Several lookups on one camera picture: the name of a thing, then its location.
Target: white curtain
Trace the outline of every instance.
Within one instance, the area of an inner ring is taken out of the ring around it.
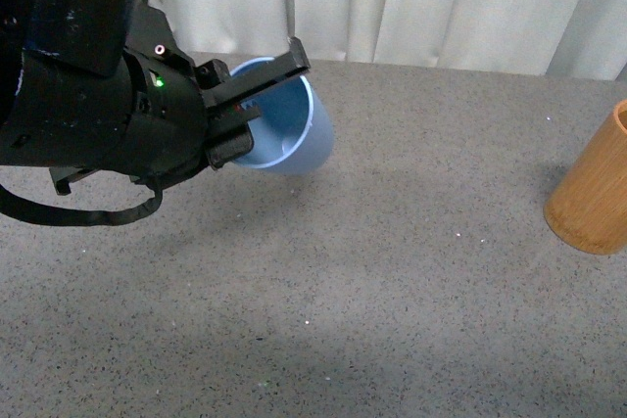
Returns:
[[[627,0],[151,0],[188,52],[615,79]]]

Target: table surface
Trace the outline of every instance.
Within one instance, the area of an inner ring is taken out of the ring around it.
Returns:
[[[122,228],[0,219],[0,414],[624,416],[627,257],[542,207],[627,83],[309,79],[336,131],[315,173],[207,170]],[[58,202],[45,169],[0,174]],[[63,204],[144,196],[100,173]]]

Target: brown cylindrical container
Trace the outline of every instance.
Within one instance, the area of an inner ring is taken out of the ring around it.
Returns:
[[[627,245],[627,100],[620,102],[545,204],[564,242],[595,255]]]

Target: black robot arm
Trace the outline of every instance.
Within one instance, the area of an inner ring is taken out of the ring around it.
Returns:
[[[50,167],[57,193],[98,170],[156,194],[124,211],[57,209],[0,186],[0,212],[44,225],[121,225],[159,208],[164,189],[254,146],[240,102],[308,71],[301,42],[237,77],[196,67],[163,12],[142,0],[0,0],[0,164]]]

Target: blue cup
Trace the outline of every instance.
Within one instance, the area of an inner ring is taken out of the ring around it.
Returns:
[[[273,58],[256,58],[235,68],[241,75]],[[249,122],[255,146],[235,160],[248,168],[302,174],[315,170],[333,150],[333,124],[306,78],[299,76],[242,103],[258,105],[262,115]]]

